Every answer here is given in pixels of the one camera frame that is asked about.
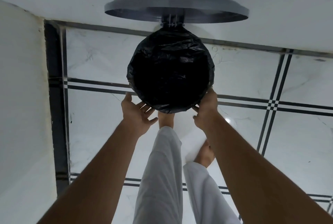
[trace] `person's left hand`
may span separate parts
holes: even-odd
[[[132,95],[126,93],[122,101],[123,123],[131,130],[134,130],[138,137],[145,134],[151,125],[158,121],[158,118],[149,120],[148,117],[155,111],[150,106],[145,105],[143,101],[139,104],[132,102]]]

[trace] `tile floor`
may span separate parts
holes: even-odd
[[[72,180],[120,122],[120,102],[124,93],[131,91],[127,64],[143,38],[67,29],[64,58]],[[333,59],[206,46],[215,63],[219,112],[255,149],[333,215]],[[194,125],[193,115],[189,110],[175,117],[183,163],[194,159],[205,140],[204,133]],[[139,181],[157,131],[155,124],[138,141],[113,223],[133,221]],[[217,162],[208,170],[238,215]],[[187,191],[183,191],[183,200],[183,223],[195,223]]]

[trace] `pant leg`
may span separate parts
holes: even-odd
[[[165,126],[142,176],[133,224],[181,224],[182,215],[181,141]]]
[[[206,167],[189,162],[183,169],[197,224],[240,224]]]

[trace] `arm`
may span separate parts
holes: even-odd
[[[157,121],[148,120],[154,109],[131,100],[127,93],[121,123],[38,224],[112,222],[136,142]]]
[[[213,89],[194,109],[198,112],[194,122],[209,139],[244,223],[333,223],[331,216],[224,120]]]

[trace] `foot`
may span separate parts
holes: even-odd
[[[199,150],[197,157],[194,159],[194,162],[199,163],[207,168],[214,161],[214,159],[214,152],[206,140]]]
[[[159,117],[159,125],[160,128],[164,126],[168,126],[170,128],[173,128],[173,118],[174,118],[174,113],[161,113],[158,112],[158,117]]]

